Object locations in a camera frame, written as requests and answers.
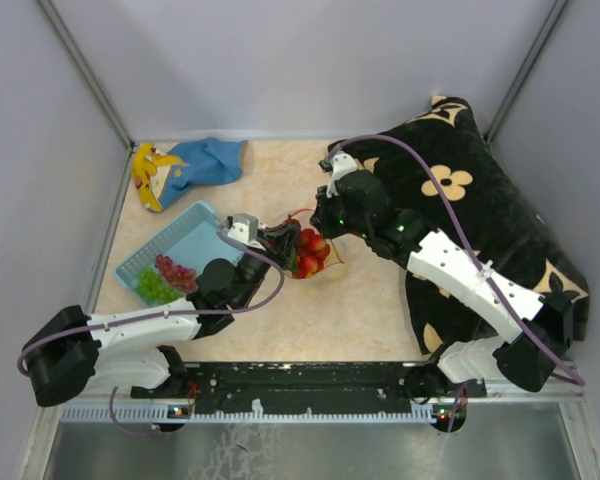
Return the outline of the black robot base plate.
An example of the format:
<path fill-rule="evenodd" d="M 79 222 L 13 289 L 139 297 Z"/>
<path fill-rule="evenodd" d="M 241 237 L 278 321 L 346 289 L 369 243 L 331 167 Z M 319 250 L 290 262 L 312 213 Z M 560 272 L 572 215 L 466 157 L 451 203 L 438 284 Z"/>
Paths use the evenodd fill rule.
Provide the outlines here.
<path fill-rule="evenodd" d="M 452 397 L 460 386 L 429 362 L 187 363 L 173 380 L 134 387 L 134 399 L 191 401 L 198 414 L 409 413 L 416 400 Z"/>

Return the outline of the clear zip bag orange zipper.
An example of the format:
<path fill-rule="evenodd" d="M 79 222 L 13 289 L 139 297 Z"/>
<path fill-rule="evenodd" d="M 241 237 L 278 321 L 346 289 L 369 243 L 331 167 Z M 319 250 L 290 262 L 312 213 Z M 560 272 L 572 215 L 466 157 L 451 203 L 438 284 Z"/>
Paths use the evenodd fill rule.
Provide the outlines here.
<path fill-rule="evenodd" d="M 295 246 L 295 257 L 290 261 L 285 269 L 285 276 L 289 279 L 298 281 L 320 281 L 328 280 L 324 277 L 323 270 L 333 263 L 346 263 L 345 262 L 345 246 L 342 242 L 335 242 L 334 240 L 327 239 L 324 237 L 310 222 L 310 219 L 314 211 L 309 208 L 301 208 L 292 210 L 284 213 L 281 216 L 282 222 L 299 222 L 301 230 L 310 228 L 317 233 L 317 236 L 312 239 L 311 244 L 317 239 L 322 238 L 330 245 L 330 254 L 324 259 L 319 259 L 320 270 L 315 274 L 307 274 L 300 270 L 299 262 L 300 257 L 304 255 L 313 255 L 311 252 L 311 244 L 308 249 L 303 249 L 298 245 L 298 238 Z"/>

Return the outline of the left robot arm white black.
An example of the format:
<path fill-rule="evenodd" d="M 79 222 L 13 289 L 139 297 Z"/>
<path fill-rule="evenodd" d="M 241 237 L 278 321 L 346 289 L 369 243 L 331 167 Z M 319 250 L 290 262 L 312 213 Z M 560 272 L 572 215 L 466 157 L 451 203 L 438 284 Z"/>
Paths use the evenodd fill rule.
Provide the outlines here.
<path fill-rule="evenodd" d="M 235 215 L 218 237 L 237 248 L 240 258 L 209 261 L 186 296 L 122 314 L 88 315 L 78 305 L 61 309 L 18 359 L 37 405 L 53 407 L 114 389 L 146 399 L 181 394 L 190 373 L 176 344 L 216 335 L 236 315 L 256 310 L 253 297 L 269 271 L 283 275 L 288 269 L 300 232 L 291 220 L 266 227 Z"/>

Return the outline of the light blue plastic basket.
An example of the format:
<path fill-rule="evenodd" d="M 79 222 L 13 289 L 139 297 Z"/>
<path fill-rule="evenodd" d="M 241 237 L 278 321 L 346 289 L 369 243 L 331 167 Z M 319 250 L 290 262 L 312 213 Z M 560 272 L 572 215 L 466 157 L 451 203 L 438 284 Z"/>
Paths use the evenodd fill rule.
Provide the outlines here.
<path fill-rule="evenodd" d="M 218 238 L 220 223 L 221 219 L 213 207 L 204 201 L 194 203 L 119 264 L 114 270 L 116 280 L 145 305 L 157 306 L 148 304 L 135 288 L 137 276 L 143 270 L 150 268 L 160 274 L 154 266 L 158 254 L 167 255 L 197 273 L 216 258 L 233 263 L 241 258 L 242 253 L 238 249 Z"/>

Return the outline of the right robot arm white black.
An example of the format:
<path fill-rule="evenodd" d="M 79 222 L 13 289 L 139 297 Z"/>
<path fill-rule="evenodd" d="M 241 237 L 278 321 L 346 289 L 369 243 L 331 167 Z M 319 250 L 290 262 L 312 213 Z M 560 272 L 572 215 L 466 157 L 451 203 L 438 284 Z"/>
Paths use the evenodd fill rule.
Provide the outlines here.
<path fill-rule="evenodd" d="M 570 347 L 572 305 L 559 293 L 540 294 L 473 260 L 423 215 L 396 207 L 379 180 L 355 170 L 318 188 L 312 225 L 326 238 L 360 237 L 379 257 L 420 276 L 458 300 L 495 331 L 456 341 L 426 372 L 428 387 L 450 395 L 469 380 L 504 378 L 538 392 Z"/>

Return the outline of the yellow pear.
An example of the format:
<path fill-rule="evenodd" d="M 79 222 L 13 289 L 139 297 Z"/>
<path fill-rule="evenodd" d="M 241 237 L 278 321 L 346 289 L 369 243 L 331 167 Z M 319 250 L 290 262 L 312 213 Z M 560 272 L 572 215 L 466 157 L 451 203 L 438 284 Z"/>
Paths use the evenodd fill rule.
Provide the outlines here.
<path fill-rule="evenodd" d="M 349 265 L 346 263 L 333 263 L 323 270 L 323 274 L 328 280 L 337 280 L 342 278 L 348 269 Z"/>

